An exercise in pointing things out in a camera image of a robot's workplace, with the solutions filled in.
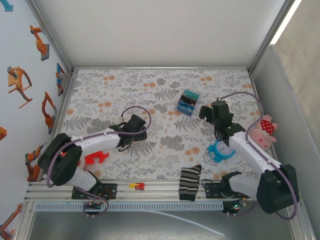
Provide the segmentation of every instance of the floral tablecloth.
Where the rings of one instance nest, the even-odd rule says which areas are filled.
[[[192,116],[175,111],[185,89],[200,94]],[[152,115],[147,140],[134,142],[124,152],[104,150],[110,155],[103,163],[86,165],[98,178],[177,180],[182,167],[198,164],[201,179],[221,179],[234,171],[254,176],[237,153],[220,163],[211,160],[207,148],[215,142],[214,128],[198,117],[201,105],[238,91],[254,92],[247,71],[83,69],[78,72],[62,132],[85,136],[103,131],[122,122],[125,108],[139,105]],[[260,115],[257,102],[244,94],[231,98],[230,111],[233,121],[244,128]],[[129,110],[125,120],[133,113],[148,121],[140,109]]]

